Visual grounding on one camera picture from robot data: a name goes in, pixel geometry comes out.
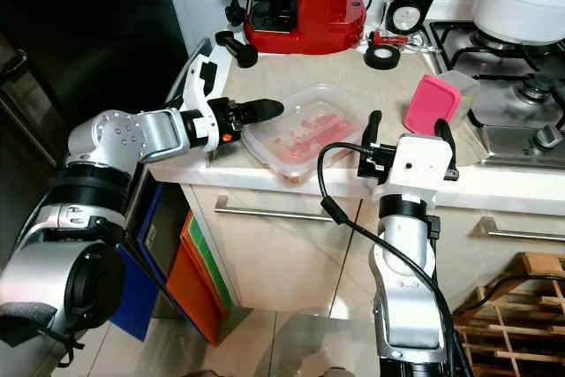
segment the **white cabinet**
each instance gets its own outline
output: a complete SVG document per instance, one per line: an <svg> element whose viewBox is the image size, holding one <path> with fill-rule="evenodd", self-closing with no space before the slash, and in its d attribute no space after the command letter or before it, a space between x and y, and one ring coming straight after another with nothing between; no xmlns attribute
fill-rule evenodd
<svg viewBox="0 0 565 377"><path fill-rule="evenodd" d="M565 253L565 243L487 236L481 219L492 216L501 230L565 235L565 217L514 214L438 207L441 218L437 244L438 280L451 308L459 306L478 284L497 276L519 252ZM364 200L358 223L376 231L378 208ZM375 282L368 258L373 243L353 234L331 316L373 320Z"/></svg>
<svg viewBox="0 0 565 377"><path fill-rule="evenodd" d="M241 306L328 315L351 231L333 222L215 212L228 208L322 214L320 196L192 186L223 269ZM349 216L359 200L339 199Z"/></svg>

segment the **espresso machine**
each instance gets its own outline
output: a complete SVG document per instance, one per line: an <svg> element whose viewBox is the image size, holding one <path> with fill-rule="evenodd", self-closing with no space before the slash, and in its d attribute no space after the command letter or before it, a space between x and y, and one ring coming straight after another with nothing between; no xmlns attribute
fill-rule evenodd
<svg viewBox="0 0 565 377"><path fill-rule="evenodd" d="M247 0L242 11L245 37L268 53L345 50L359 42L365 17L363 0Z"/></svg>

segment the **metal stove top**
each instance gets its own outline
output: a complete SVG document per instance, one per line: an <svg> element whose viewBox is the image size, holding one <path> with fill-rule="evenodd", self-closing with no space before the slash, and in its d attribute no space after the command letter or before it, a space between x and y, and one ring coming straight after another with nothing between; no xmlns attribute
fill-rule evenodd
<svg viewBox="0 0 565 377"><path fill-rule="evenodd" d="M554 96L565 93L565 44L506 43L470 21L434 21L428 28L441 49L441 70L480 81L469 117L489 151L486 162L565 169L565 142L554 149L534 142L545 125L563 124Z"/></svg>

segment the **kitchen counter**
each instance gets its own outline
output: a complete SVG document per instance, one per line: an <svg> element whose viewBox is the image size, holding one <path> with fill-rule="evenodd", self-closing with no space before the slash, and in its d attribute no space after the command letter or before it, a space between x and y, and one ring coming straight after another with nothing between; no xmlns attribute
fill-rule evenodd
<svg viewBox="0 0 565 377"><path fill-rule="evenodd" d="M216 47L210 58L218 64L210 96L220 96L228 77L231 55L226 49ZM191 151L182 157L151 164L149 169L157 180L183 185L320 193L316 176L301 185L291 185L249 154L241 142L221 147L214 158L207 158L201 151ZM481 164L459 167L459 170L457 182L443 182L437 205L565 215L565 172ZM357 155L348 155L326 169L324 175L329 192L334 196L368 197L374 183L357 178L356 172Z"/></svg>

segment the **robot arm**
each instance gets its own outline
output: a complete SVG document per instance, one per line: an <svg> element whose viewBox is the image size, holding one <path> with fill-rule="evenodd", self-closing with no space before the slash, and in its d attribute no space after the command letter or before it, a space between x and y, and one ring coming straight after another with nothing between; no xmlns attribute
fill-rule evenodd
<svg viewBox="0 0 565 377"><path fill-rule="evenodd" d="M183 93L189 110L108 110L72 131L64 166L0 275L0 344L33 350L22 358L37 358L39 366L52 346L33 339L48 336L65 347L59 358L66 351L72 359L72 348L80 347L75 336L100 326L119 306L124 266L117 245L137 164L195 147L212 151L240 139L244 125L283 112L281 103L265 99L208 100L215 68L204 56L192 62L188 75L195 77L187 78ZM0 360L0 375L9 362Z"/></svg>

